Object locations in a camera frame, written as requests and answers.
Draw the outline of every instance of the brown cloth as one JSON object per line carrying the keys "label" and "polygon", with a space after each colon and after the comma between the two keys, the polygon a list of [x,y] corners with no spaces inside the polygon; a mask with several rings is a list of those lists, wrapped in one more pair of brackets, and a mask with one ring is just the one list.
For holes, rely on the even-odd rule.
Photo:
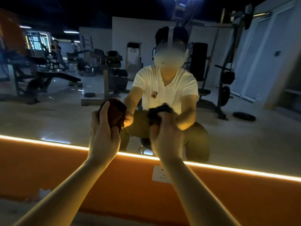
{"label": "brown cloth", "polygon": [[[119,133],[124,127],[124,121],[126,119],[126,110],[127,107],[125,104],[123,104],[121,101],[115,98],[110,98],[107,100],[110,102],[110,106],[108,109],[108,121],[109,121],[109,126],[110,128],[112,127],[118,127]],[[102,109],[103,105],[107,102],[105,101],[104,103],[101,104],[100,109],[98,110],[98,117],[100,110]]]}

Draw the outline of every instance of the vr headset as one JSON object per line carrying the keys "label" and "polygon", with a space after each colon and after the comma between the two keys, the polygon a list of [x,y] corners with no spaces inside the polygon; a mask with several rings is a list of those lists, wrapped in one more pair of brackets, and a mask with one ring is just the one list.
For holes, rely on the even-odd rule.
{"label": "vr headset", "polygon": [[173,42],[173,30],[169,28],[167,43],[160,43],[153,49],[153,60],[157,67],[182,67],[188,56],[186,45]]}

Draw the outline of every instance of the neck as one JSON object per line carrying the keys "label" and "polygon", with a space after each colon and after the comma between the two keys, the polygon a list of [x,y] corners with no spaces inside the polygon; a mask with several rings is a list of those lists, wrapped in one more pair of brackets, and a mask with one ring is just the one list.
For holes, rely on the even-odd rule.
{"label": "neck", "polygon": [[164,85],[167,86],[169,83],[171,83],[171,81],[173,80],[173,78],[175,77],[175,75],[177,74],[177,70],[165,70],[165,69],[160,69],[161,71],[161,76],[164,82]]}

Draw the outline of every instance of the electrical outlet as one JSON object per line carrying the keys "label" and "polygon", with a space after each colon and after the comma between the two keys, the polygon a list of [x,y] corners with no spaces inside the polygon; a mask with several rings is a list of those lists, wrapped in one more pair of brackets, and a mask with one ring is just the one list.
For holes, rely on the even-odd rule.
{"label": "electrical outlet", "polygon": [[166,171],[163,169],[163,167],[160,166],[155,166],[153,168],[152,180],[157,182],[171,183],[169,177],[166,174]]}

